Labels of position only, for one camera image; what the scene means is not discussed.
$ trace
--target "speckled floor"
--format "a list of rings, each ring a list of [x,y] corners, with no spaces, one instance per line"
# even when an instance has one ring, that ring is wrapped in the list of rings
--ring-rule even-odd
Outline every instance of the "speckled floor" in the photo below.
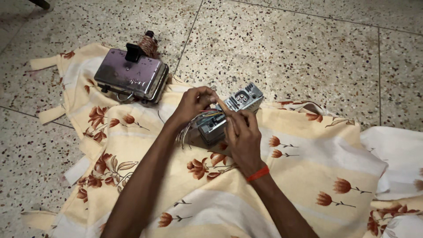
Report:
[[[195,86],[253,81],[266,101],[312,100],[361,123],[423,131],[423,2],[415,0],[0,0],[2,237],[42,237],[19,213],[57,212],[82,157],[54,68],[27,61],[92,42],[124,48],[153,30],[161,59]]]

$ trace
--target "bundle of wires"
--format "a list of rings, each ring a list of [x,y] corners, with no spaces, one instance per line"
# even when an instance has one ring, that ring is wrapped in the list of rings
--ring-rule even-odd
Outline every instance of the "bundle of wires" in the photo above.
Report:
[[[220,110],[214,109],[214,108],[200,111],[200,114],[198,114],[196,117],[194,117],[194,119],[192,119],[188,123],[188,125],[184,129],[182,129],[182,131],[178,134],[177,139],[178,139],[178,142],[182,143],[182,149],[184,148],[185,137],[188,134],[188,140],[189,140],[189,136],[190,136],[189,131],[190,131],[191,128],[193,128],[195,126],[195,124],[198,121],[201,121],[201,120],[205,119],[206,117],[215,116],[215,115],[219,115],[219,114],[223,114],[223,112],[220,111]]]

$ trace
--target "hand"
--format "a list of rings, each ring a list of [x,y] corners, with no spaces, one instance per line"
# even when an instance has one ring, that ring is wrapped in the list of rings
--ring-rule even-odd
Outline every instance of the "hand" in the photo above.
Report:
[[[178,126],[185,126],[194,119],[201,110],[206,109],[212,103],[216,103],[218,98],[219,96],[216,92],[207,86],[188,89],[182,96],[170,120],[175,122]]]
[[[232,158],[244,176],[249,177],[266,166],[260,157],[261,133],[258,130],[257,118],[250,111],[229,111],[226,114],[226,122],[224,132]]]

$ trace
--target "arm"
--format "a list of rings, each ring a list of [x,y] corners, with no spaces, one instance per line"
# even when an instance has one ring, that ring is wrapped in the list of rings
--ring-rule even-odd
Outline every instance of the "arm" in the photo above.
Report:
[[[261,133],[257,119],[252,112],[230,111],[226,116],[226,140],[231,148],[232,158],[239,165],[245,177],[265,167],[260,158]],[[250,182],[272,217],[281,237],[318,238],[306,220],[279,189],[270,174]]]
[[[121,192],[101,238],[139,238],[147,226],[175,139],[200,110],[216,102],[208,87],[189,89]]]

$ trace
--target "metal hook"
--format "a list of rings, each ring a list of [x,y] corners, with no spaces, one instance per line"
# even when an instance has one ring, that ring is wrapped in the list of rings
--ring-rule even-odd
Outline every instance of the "metal hook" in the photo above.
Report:
[[[116,97],[118,98],[118,101],[119,102],[125,102],[125,101],[128,101],[134,95],[134,92],[132,92],[127,98],[125,98],[123,100],[120,99],[119,95],[120,95],[120,93],[116,93]]]

